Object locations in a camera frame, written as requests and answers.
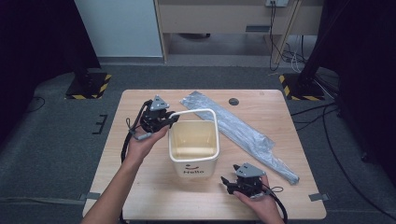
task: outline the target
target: yellow and black hazard tape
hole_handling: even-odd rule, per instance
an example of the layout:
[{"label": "yellow and black hazard tape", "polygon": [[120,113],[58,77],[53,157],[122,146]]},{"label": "yellow and black hazard tape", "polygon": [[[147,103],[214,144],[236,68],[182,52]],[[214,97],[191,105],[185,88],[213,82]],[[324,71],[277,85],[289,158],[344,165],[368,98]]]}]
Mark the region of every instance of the yellow and black hazard tape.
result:
[{"label": "yellow and black hazard tape", "polygon": [[85,99],[100,99],[102,98],[103,94],[105,93],[105,90],[107,88],[107,84],[110,81],[111,75],[107,74],[105,77],[105,80],[103,81],[103,84],[97,94],[94,95],[85,95],[85,94],[79,94],[79,95],[66,95],[65,99],[75,99],[75,100],[85,100]]},{"label": "yellow and black hazard tape", "polygon": [[288,100],[308,100],[308,101],[321,101],[325,100],[323,96],[307,96],[307,95],[293,95],[290,91],[290,87],[286,82],[284,76],[279,76],[279,80],[282,83],[283,91],[285,92],[286,99]]}]

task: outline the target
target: white bucket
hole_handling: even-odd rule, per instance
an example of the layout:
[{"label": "white bucket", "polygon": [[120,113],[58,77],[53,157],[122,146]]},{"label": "white bucket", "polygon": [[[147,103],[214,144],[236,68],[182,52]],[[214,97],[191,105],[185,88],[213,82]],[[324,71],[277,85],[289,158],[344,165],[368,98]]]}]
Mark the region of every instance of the white bucket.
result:
[{"label": "white bucket", "polygon": [[213,120],[179,120],[169,130],[169,155],[180,177],[213,175],[219,157],[219,129],[216,113],[211,109],[176,112],[182,115],[210,112]]}]

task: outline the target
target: white cable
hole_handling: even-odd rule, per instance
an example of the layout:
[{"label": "white cable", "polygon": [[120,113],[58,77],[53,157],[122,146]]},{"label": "white cable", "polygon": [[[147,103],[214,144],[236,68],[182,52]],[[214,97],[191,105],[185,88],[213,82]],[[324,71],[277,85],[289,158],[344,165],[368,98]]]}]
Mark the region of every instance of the white cable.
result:
[{"label": "white cable", "polygon": [[301,42],[301,36],[300,36],[300,35],[297,35],[297,36],[296,36],[296,40],[295,40],[295,42],[294,42],[294,45],[296,46],[296,49],[295,49],[295,51],[292,53],[292,58],[291,58],[291,61],[290,61],[291,68],[292,68],[293,71],[296,72],[296,73],[301,73],[301,70],[300,70],[300,68],[298,67],[298,60],[297,60],[297,51],[298,51],[298,49],[299,49],[299,47],[300,47],[300,42]]}]

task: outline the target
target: black cable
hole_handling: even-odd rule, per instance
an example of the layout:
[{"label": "black cable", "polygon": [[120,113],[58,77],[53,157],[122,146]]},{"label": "black cable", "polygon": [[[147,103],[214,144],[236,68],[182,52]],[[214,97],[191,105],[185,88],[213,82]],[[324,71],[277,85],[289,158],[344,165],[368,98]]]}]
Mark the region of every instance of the black cable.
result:
[{"label": "black cable", "polygon": [[272,59],[273,59],[272,56],[273,56],[273,52],[274,52],[274,46],[277,49],[277,51],[279,52],[279,55],[282,55],[280,50],[274,44],[274,37],[273,37],[273,34],[272,34],[272,30],[273,30],[273,27],[274,27],[275,14],[276,14],[276,3],[275,3],[275,1],[271,1],[271,29],[270,29],[270,40],[271,40],[270,69],[271,69],[271,71],[276,71],[276,69],[279,67],[279,63],[276,65],[275,69],[273,69],[273,67],[272,67]]},{"label": "black cable", "polygon": [[282,187],[273,187],[273,188],[269,188],[268,186],[266,186],[266,185],[264,185],[264,184],[262,184],[263,186],[265,186],[266,188],[267,188],[267,190],[265,191],[265,193],[267,192],[267,191],[269,191],[269,194],[268,195],[270,195],[274,200],[275,200],[275,202],[277,203],[277,205],[279,205],[279,208],[280,208],[280,210],[282,210],[282,213],[283,213],[283,222],[285,223],[285,224],[287,224],[288,223],[288,212],[286,211],[286,208],[285,208],[285,206],[283,205],[283,203],[276,197],[276,194],[275,194],[275,192],[273,191],[273,189],[276,189],[276,188],[281,188],[282,190],[281,191],[283,191],[283,188]]},{"label": "black cable", "polygon": [[303,110],[303,111],[300,111],[300,112],[297,112],[297,113],[294,113],[294,114],[290,114],[290,115],[291,116],[295,116],[295,115],[303,114],[305,112],[308,112],[308,111],[311,111],[311,110],[314,110],[314,109],[319,109],[319,108],[322,108],[322,107],[325,107],[325,106],[330,106],[330,105],[335,105],[335,102],[327,104],[327,105],[315,106],[315,107],[312,107],[312,108],[309,108],[309,109],[306,109],[306,110]]},{"label": "black cable", "polygon": [[[334,110],[331,110],[331,111],[327,112],[325,115],[328,115],[328,114],[330,114],[330,113],[332,113],[332,112],[334,112],[334,111],[336,111],[336,110],[338,110],[338,108],[335,108]],[[318,119],[322,118],[323,116],[324,116],[324,115],[319,115],[319,116],[317,116],[315,119],[313,119],[313,120],[311,120],[311,121],[300,121],[300,122],[299,122],[299,121],[294,121],[294,123],[306,123],[305,126],[299,128],[299,129],[296,129],[296,131],[298,132],[298,131],[300,131],[300,130],[306,128],[306,127],[308,127],[310,124],[313,124],[315,121],[317,121]]]},{"label": "black cable", "polygon": [[46,100],[43,98],[43,97],[40,97],[40,96],[35,96],[35,97],[33,97],[34,99],[36,99],[37,101],[38,100],[42,100],[43,101],[43,103],[41,104],[41,106],[39,106],[38,108],[36,108],[36,109],[33,109],[33,110],[28,110],[28,111],[26,111],[26,113],[32,113],[32,112],[35,112],[35,111],[37,111],[37,110],[39,110],[39,109],[41,109],[41,107],[43,107],[45,104],[46,104]]},{"label": "black cable", "polygon": [[306,62],[306,59],[304,57],[304,36],[301,36],[301,57],[303,58],[303,62]]},{"label": "black cable", "polygon": [[[327,107],[323,108],[323,114],[326,113],[326,109]],[[358,187],[356,187],[356,185],[353,183],[353,181],[350,179],[349,175],[347,174],[346,170],[344,169],[344,166],[341,164],[341,162],[338,160],[337,156],[335,155],[334,149],[332,148],[332,142],[330,141],[330,137],[329,137],[329,133],[327,131],[327,127],[326,127],[326,119],[324,118],[324,116],[322,117],[322,121],[323,121],[323,128],[324,128],[324,132],[326,134],[326,140],[327,143],[329,144],[330,147],[330,151],[332,152],[332,155],[335,159],[335,161],[337,162],[338,166],[340,167],[341,171],[343,172],[344,176],[346,177],[346,180],[349,182],[349,184],[352,186],[352,188],[354,190],[356,190],[356,192],[358,192],[358,194],[364,199],[364,201],[366,201],[367,203],[369,203],[372,207],[374,207],[376,210],[378,210],[379,212],[381,212],[382,214],[390,217],[391,219],[396,221],[396,217],[392,216],[391,214],[385,212],[384,210],[382,210],[380,207],[378,207],[376,204],[374,204],[372,201],[370,201],[359,189]]]}]

